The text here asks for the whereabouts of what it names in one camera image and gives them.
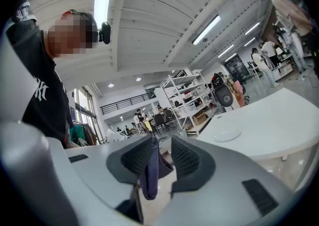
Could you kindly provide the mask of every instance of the person in beige shirt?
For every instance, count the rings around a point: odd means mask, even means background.
[[[319,35],[314,24],[309,20],[308,13],[290,0],[271,0],[276,10],[287,18],[296,28],[302,42],[310,50],[314,62],[315,73],[319,73]]]

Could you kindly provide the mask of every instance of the ny logo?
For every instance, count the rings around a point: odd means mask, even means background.
[[[42,99],[46,100],[45,91],[48,88],[48,86],[45,85],[45,82],[41,81],[39,78],[34,77],[34,79],[38,83],[38,87],[36,88],[34,96],[37,97],[39,101],[41,101]]]

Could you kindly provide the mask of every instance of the black pants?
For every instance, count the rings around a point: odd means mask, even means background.
[[[272,63],[275,65],[275,67],[278,66],[279,63],[280,63],[280,60],[279,60],[279,58],[276,55],[275,56],[271,56],[269,59],[272,61]]]
[[[301,36],[301,41],[305,43],[309,49],[315,63],[315,74],[319,78],[319,34],[315,28],[304,36]]]

